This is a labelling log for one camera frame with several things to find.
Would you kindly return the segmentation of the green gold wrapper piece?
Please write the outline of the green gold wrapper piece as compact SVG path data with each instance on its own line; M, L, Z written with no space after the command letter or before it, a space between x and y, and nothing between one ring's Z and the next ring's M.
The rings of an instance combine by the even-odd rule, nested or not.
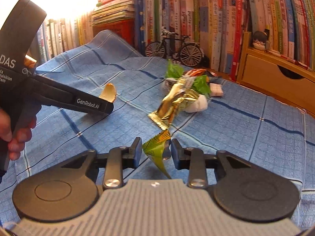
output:
M171 179L171 176L167 172L163 161L171 158L171 152L169 150L170 140L170 133L166 129L143 144L144 154L149 157L168 179Z

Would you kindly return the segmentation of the gold foil wrapper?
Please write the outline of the gold foil wrapper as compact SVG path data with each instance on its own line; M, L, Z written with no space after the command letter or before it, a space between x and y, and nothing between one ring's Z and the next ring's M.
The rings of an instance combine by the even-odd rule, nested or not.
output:
M148 114L148 117L155 122L160 129L169 129L175 116L198 100L199 93L186 86L188 79L188 77L178 78L169 93L161 101L158 109Z

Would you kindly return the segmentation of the left row of books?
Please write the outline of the left row of books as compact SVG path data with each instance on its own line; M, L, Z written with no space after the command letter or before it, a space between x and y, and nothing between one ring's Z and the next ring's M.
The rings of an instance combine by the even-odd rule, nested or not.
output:
M85 45L93 37L91 12L74 19L46 19L34 40L40 56L37 63L41 65L63 52Z

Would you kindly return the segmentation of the red box under books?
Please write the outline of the red box under books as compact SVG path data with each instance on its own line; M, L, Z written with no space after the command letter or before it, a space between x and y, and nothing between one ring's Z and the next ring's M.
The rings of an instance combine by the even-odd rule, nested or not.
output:
M134 46L134 19L123 19L110 23L101 23L92 26L93 35L103 30L110 30L122 37L131 46Z

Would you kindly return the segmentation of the horizontal stack of books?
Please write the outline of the horizontal stack of books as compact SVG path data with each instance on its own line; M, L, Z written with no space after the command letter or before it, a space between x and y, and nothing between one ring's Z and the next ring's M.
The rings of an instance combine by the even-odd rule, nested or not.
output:
M134 19L135 0L103 0L91 12L92 24L100 25L124 19Z

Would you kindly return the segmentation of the row of upright books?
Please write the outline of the row of upright books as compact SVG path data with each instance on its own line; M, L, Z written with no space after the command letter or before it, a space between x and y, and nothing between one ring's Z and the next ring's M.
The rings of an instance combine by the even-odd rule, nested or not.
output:
M135 0L135 9L135 44L144 55L164 27L200 43L209 67L235 79L244 33L253 39L262 31L265 50L314 70L314 0Z

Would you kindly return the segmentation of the blue checked cloth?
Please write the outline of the blue checked cloth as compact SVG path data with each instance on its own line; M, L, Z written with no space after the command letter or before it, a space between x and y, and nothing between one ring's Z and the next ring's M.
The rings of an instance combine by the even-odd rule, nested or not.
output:
M99 95L116 87L107 117L44 106L32 139L10 163L1 183L1 224L17 222L12 192L23 179L83 151L106 153L159 133L148 117L164 97L167 60L140 55L118 35L105 30L88 44L40 65L37 72L81 91ZM290 179L301 198L292 217L301 229L314 225L314 118L300 109L227 80L221 98L210 98L198 113L179 113L169 131L184 147L206 153L229 151Z

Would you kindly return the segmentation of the orange peel piece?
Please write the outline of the orange peel piece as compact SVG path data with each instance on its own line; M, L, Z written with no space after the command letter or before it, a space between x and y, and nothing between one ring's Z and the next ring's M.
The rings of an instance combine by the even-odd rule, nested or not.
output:
M116 88L112 83L106 84L103 91L99 95L100 99L113 103L116 99Z

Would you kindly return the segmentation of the pink white eraser block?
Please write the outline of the pink white eraser block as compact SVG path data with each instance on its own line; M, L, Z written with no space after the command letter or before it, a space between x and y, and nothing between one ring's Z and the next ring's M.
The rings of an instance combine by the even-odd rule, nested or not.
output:
M210 83L209 86L211 97L222 97L224 95L221 84Z

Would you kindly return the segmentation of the orange white snack wrapper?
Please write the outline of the orange white snack wrapper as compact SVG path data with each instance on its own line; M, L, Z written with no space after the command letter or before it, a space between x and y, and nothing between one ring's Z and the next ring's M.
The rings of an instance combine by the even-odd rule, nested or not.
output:
M206 75L208 77L217 77L215 73L208 71L206 69L192 69L189 71L185 71L183 75L190 76L190 77L203 76L203 75Z

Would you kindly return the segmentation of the miniature black bicycle model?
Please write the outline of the miniature black bicycle model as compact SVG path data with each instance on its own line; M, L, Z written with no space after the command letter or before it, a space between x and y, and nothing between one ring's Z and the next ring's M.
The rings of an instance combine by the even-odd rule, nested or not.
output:
M170 58L182 65L195 67L201 63L205 55L200 43L188 39L188 35L179 35L163 27L161 40L150 42L145 48L145 56Z

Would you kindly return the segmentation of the wooden drawer organizer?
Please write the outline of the wooden drawer organizer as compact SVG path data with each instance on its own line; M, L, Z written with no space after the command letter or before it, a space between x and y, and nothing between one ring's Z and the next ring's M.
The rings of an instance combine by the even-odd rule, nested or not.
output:
M314 116L314 72L250 45L244 33L236 82Z

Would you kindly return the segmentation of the small doll figurine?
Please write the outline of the small doll figurine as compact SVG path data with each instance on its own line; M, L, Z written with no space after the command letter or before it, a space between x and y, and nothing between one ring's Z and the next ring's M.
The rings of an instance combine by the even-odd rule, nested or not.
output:
M268 35L266 32L256 31L253 33L253 47L257 50L265 50Z

